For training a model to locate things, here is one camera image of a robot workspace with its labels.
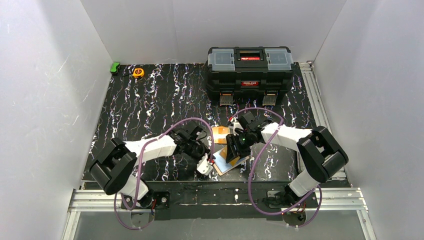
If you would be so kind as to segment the orange credit card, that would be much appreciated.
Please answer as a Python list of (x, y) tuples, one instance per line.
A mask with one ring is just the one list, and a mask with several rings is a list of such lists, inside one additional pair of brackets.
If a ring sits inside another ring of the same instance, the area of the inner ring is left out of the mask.
[(230, 128), (227, 126), (214, 126), (212, 129), (213, 142), (215, 144), (225, 145), (226, 137), (230, 134)]
[(230, 147), (224, 147), (219, 154), (226, 164), (230, 164), (232, 167), (236, 165), (237, 161), (241, 158), (239, 154), (232, 150)]

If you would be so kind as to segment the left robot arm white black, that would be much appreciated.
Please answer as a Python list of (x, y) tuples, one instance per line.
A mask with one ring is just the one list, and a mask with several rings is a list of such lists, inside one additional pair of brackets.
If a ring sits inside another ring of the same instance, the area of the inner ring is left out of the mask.
[(150, 160), (186, 154), (196, 163), (196, 170), (208, 175), (213, 169), (212, 147), (198, 135), (204, 129), (191, 117), (177, 122), (160, 136), (138, 141), (110, 139), (91, 161), (88, 171), (107, 195), (121, 194), (141, 200), (149, 192), (134, 168)]

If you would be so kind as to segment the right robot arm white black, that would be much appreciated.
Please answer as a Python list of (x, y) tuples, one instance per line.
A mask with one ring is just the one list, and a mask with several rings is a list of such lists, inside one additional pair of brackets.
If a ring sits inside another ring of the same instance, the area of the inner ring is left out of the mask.
[(271, 119), (260, 120), (250, 111), (229, 119), (233, 133), (226, 136), (226, 163), (245, 158), (255, 144), (274, 144), (297, 151), (305, 169), (285, 188), (283, 198), (295, 202), (317, 185), (327, 182), (349, 161), (334, 136), (324, 126), (289, 127)]

